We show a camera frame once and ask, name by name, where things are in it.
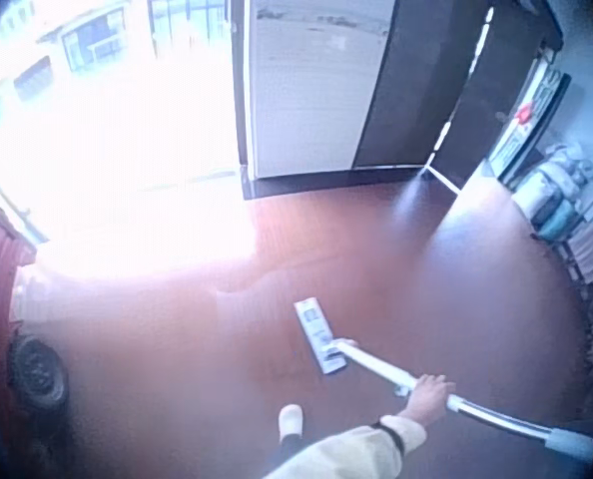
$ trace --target flat mop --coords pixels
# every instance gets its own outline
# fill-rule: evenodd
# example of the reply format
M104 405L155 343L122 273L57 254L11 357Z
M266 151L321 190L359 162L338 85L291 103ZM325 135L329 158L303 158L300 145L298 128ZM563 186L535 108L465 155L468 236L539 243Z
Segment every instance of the flat mop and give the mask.
M406 396L416 385L409 372L358 348L353 341L334 339L316 298L295 303L296 313L323 374L346 366L345 359L360 364L395 386L395 394ZM483 424L541 442L547 449L579 461L593 461L593 438L565 429L550 428L516 419L484 408L456 394L447 399L447 409L471 417Z

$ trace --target person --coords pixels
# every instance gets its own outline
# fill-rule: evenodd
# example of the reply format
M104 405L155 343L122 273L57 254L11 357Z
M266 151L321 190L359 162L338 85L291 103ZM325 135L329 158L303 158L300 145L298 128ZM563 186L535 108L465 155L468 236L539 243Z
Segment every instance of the person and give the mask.
M425 441L425 428L444 415L447 396L454 388L445 376L423 375L398 414L303 450L303 411L290 404L279 414L280 448L273 460L274 471L266 479L398 477L404 457Z

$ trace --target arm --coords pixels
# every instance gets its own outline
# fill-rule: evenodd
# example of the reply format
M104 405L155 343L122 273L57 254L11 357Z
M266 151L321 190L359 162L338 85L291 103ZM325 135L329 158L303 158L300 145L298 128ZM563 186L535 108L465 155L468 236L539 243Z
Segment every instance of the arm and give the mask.
M401 471L403 457L425 441L425 426L444 414L452 389L444 376L423 376L407 407L396 416L383 416L379 427L362 426L328 437L267 479L393 479Z

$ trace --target black door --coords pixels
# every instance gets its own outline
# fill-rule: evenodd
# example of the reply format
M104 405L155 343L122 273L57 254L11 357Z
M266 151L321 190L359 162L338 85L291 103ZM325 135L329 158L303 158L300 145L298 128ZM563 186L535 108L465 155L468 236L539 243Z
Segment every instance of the black door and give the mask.
M546 28L550 20L549 10L537 16L513 1L495 2L484 48L431 163L457 187L465 185L509 120L538 49L550 33Z
M467 80L489 0L397 0L354 167L425 165Z

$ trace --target hand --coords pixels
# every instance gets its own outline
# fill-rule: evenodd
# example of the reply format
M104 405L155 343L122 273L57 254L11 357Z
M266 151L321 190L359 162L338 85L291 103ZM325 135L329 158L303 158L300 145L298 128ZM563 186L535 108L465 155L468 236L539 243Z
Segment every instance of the hand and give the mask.
M447 396L455 388L453 382L445 382L445 376L423 374L409 396L407 407L398 415L426 427L445 414Z

